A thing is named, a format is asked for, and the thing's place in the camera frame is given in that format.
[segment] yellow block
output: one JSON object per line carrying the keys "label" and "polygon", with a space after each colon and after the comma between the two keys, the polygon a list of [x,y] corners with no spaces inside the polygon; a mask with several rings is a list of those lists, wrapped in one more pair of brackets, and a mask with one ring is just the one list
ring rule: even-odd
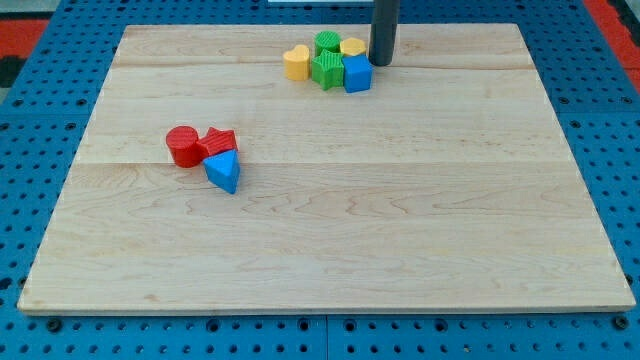
{"label": "yellow block", "polygon": [[293,50],[282,54],[284,76],[291,80],[307,80],[309,78],[309,47],[296,45]]}
{"label": "yellow block", "polygon": [[344,56],[356,56],[366,51],[364,41],[356,38],[348,38],[340,42],[340,52]]}

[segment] wood grain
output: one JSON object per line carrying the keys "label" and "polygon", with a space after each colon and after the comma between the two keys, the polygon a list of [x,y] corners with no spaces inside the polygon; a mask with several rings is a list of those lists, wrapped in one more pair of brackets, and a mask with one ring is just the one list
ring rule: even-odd
{"label": "wood grain", "polygon": [[[515,25],[402,25],[392,66],[352,95],[282,74],[282,52],[326,28],[128,27],[20,309],[635,304]],[[164,136],[177,124],[235,129],[236,195],[172,164]]]}

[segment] toy block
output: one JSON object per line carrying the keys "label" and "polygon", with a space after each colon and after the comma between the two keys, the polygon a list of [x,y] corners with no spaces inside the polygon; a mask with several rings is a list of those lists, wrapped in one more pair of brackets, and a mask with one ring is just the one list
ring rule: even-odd
{"label": "toy block", "polygon": [[322,55],[322,51],[340,52],[340,35],[334,31],[321,31],[315,38],[315,56]]}
{"label": "toy block", "polygon": [[344,64],[344,88],[348,93],[369,90],[373,66],[366,55],[350,56],[342,59]]}
{"label": "toy block", "polygon": [[229,194],[235,194],[240,177],[238,151],[229,150],[202,161],[207,178]]}
{"label": "toy block", "polygon": [[293,50],[282,54],[284,61],[284,76],[290,80],[302,81],[309,79],[310,56],[309,47],[296,45]]}
{"label": "toy block", "polygon": [[194,167],[202,161],[197,142],[198,132],[190,126],[177,126],[166,137],[173,162],[183,168]]}
{"label": "toy block", "polygon": [[340,52],[346,56],[357,56],[364,54],[367,51],[367,47],[364,41],[356,38],[348,38],[340,42]]}
{"label": "toy block", "polygon": [[322,90],[342,86],[344,65],[342,54],[324,50],[311,62],[311,78],[322,86]]}
{"label": "toy block", "polygon": [[220,131],[216,128],[209,128],[207,136],[198,140],[197,145],[202,159],[221,152],[238,150],[236,134],[233,130]]}

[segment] green block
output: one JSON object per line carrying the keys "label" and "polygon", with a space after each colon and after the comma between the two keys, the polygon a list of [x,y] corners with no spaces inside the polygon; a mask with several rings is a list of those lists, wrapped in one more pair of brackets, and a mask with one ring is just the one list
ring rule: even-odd
{"label": "green block", "polygon": [[340,52],[340,35],[335,31],[321,31],[316,35],[316,52],[315,56],[322,55],[323,50],[331,52]]}
{"label": "green block", "polygon": [[342,86],[344,79],[344,65],[342,54],[323,51],[311,62],[311,79],[322,86],[322,90],[329,90],[335,86]]}

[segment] blue block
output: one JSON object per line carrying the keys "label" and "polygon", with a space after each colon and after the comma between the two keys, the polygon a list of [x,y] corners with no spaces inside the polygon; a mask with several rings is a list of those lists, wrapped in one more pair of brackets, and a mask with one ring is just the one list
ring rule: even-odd
{"label": "blue block", "polygon": [[342,64],[344,65],[344,88],[348,93],[371,88],[373,67],[366,55],[343,57]]}
{"label": "blue block", "polygon": [[202,163],[209,181],[229,194],[236,193],[238,178],[240,177],[240,162],[238,161],[237,150],[229,150],[210,156],[204,159]]}

